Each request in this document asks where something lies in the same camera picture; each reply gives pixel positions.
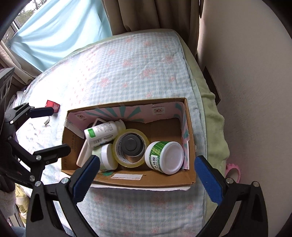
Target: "blue checkered sheet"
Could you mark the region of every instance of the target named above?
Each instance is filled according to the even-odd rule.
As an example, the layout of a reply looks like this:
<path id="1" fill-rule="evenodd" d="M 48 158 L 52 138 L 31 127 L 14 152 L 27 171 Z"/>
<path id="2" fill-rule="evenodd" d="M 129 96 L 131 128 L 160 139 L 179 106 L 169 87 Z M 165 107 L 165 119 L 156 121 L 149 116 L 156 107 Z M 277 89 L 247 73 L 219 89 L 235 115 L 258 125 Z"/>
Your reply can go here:
<path id="1" fill-rule="evenodd" d="M 62 143 L 67 111 L 96 104 L 156 98 L 186 97 L 190 108 L 196 155 L 206 157 L 200 110 L 191 72 L 175 32 L 121 36 L 92 45 L 61 60 L 19 93 L 13 105 L 29 102 L 43 107 L 47 100 L 61 105 L 58 114 L 29 119 L 17 132 L 29 152 Z M 59 182 L 61 161 L 48 165 L 42 181 Z M 188 191 L 145 191 L 90 188 L 78 207 L 99 236 L 195 236 L 203 223 L 204 188 Z M 59 204 L 56 208 L 69 227 Z"/>

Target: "white lid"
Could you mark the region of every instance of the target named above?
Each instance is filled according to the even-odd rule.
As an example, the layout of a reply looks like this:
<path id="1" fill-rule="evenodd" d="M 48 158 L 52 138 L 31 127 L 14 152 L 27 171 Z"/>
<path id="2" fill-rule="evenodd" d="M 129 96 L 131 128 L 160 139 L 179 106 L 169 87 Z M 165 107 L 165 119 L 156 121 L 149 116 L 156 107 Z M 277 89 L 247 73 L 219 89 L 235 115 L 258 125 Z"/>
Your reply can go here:
<path id="1" fill-rule="evenodd" d="M 116 161 L 112 153 L 111 143 L 102 146 L 100 156 L 103 165 L 107 170 L 115 170 L 118 167 L 118 162 Z"/>
<path id="2" fill-rule="evenodd" d="M 167 175 L 175 174 L 183 165 L 183 148 L 178 142 L 167 143 L 160 154 L 160 167 Z"/>

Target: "green and white jar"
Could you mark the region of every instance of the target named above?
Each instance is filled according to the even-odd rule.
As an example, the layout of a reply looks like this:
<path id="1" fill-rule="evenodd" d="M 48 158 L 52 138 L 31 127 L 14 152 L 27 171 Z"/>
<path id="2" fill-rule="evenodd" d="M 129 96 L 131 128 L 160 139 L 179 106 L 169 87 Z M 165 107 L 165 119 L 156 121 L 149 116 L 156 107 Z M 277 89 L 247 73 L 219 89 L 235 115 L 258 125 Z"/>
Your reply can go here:
<path id="1" fill-rule="evenodd" d="M 183 148 L 178 142 L 153 142 L 145 151 L 147 166 L 167 175 L 178 172 L 183 160 Z"/>

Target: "tree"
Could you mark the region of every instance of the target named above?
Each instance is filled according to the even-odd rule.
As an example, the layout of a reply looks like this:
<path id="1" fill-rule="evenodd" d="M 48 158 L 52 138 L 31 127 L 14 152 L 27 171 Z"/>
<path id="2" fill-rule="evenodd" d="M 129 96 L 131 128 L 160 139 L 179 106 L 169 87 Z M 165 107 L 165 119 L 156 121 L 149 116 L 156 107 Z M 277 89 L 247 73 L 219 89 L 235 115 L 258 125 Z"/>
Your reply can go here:
<path id="1" fill-rule="evenodd" d="M 39 9 L 47 0 L 33 0 L 36 8 L 32 9 L 32 10 L 25 10 L 25 8 L 23 8 L 21 10 L 21 12 L 18 14 L 18 16 L 16 17 L 16 21 L 18 22 L 19 26 L 22 27 L 24 25 L 24 23 L 26 23 L 26 21 L 34 14 L 34 12 Z"/>
<path id="2" fill-rule="evenodd" d="M 34 0 L 34 4 L 36 6 L 36 10 L 39 9 L 47 0 L 39 0 L 37 3 L 37 0 Z"/>
<path id="3" fill-rule="evenodd" d="M 23 26 L 24 23 L 33 15 L 34 10 L 28 10 L 22 9 L 21 12 L 17 15 L 16 20 L 20 27 Z"/>

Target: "curtain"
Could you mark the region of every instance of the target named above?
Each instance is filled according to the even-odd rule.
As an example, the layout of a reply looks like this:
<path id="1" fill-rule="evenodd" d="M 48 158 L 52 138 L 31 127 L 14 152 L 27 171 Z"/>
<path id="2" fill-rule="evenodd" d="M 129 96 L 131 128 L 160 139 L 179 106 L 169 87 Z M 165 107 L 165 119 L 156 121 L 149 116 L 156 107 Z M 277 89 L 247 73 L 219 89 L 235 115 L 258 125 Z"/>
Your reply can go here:
<path id="1" fill-rule="evenodd" d="M 43 72 L 74 50 L 110 36 L 101 0 L 48 0 L 9 43 Z"/>
<path id="2" fill-rule="evenodd" d="M 12 83 L 20 89 L 41 74 L 38 69 L 11 52 L 3 41 L 0 42 L 0 64 L 3 68 L 15 67 Z"/>
<path id="3" fill-rule="evenodd" d="M 197 54 L 199 16 L 203 10 L 199 0 L 102 0 L 112 34 L 166 28 L 173 29 Z"/>

